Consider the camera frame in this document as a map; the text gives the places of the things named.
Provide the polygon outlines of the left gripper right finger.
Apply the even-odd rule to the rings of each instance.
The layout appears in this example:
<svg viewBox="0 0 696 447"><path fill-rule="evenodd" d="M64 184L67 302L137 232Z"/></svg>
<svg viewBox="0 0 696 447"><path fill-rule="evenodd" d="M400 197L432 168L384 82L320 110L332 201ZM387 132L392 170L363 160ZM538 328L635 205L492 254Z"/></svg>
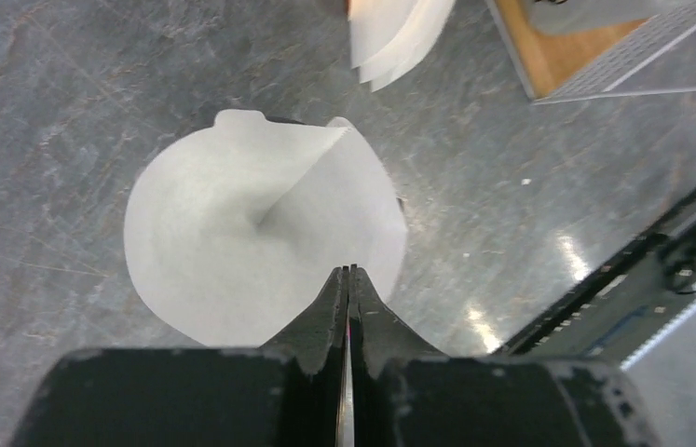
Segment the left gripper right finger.
<svg viewBox="0 0 696 447"><path fill-rule="evenodd" d="M451 357L348 273L354 439L359 446L656 446L632 381L570 357Z"/></svg>

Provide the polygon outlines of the white paper coffee filter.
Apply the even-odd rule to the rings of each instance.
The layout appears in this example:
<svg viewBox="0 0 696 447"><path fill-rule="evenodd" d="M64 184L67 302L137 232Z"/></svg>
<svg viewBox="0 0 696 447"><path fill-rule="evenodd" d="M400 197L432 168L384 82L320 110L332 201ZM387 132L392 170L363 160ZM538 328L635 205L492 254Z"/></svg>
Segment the white paper coffee filter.
<svg viewBox="0 0 696 447"><path fill-rule="evenodd" d="M229 109L162 150L125 211L130 281L161 320L206 346L258 346L355 264L392 294L408 228L370 143L324 126Z"/></svg>

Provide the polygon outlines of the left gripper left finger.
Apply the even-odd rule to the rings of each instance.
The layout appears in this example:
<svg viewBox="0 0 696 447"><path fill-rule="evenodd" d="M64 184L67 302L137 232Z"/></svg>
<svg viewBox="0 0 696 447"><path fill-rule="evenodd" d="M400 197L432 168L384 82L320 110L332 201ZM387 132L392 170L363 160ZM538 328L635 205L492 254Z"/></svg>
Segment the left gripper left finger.
<svg viewBox="0 0 696 447"><path fill-rule="evenodd" d="M35 391L14 446L335 446L347 267L258 347L90 348Z"/></svg>

